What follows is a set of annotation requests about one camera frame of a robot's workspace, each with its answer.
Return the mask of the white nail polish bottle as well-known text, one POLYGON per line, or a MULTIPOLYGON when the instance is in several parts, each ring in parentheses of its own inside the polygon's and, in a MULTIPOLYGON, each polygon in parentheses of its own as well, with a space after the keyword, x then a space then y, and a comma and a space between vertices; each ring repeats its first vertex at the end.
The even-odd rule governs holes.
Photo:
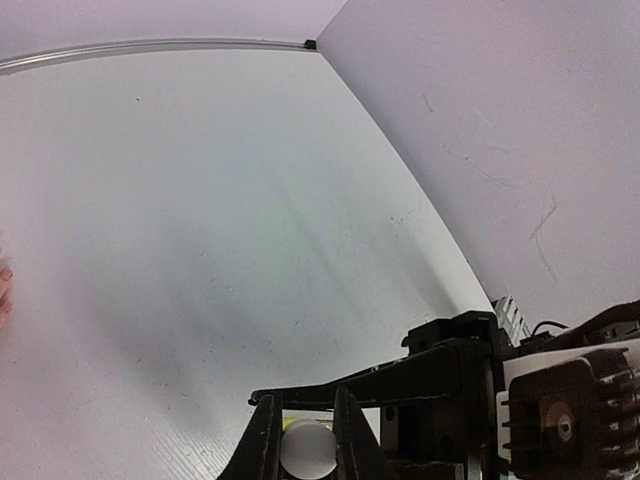
POLYGON ((292 422, 281 438, 280 463, 295 479, 316 480, 337 467, 337 442, 333 431, 316 420, 292 422))

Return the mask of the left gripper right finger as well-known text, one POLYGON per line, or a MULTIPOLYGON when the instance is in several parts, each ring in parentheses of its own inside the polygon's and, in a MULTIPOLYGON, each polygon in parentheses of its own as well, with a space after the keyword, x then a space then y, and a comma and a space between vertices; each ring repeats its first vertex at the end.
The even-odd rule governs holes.
POLYGON ((356 398, 346 387, 334 403, 337 479, 389 479, 390 468, 356 398))

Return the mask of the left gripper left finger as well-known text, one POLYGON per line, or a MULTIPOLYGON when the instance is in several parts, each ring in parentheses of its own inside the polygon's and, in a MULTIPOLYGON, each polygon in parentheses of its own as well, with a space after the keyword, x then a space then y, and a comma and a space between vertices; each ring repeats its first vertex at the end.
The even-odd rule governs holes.
POLYGON ((278 480, 283 474, 280 446, 283 434, 279 395, 261 398, 220 480, 278 480))

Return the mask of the mannequin hand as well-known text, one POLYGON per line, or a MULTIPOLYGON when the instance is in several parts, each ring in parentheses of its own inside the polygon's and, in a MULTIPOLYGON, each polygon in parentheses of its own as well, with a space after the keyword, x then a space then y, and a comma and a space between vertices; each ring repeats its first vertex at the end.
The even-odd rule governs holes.
POLYGON ((14 270, 8 257, 1 251, 1 278, 0 278, 0 327, 4 328, 9 321, 13 310, 12 292, 14 283, 14 270))

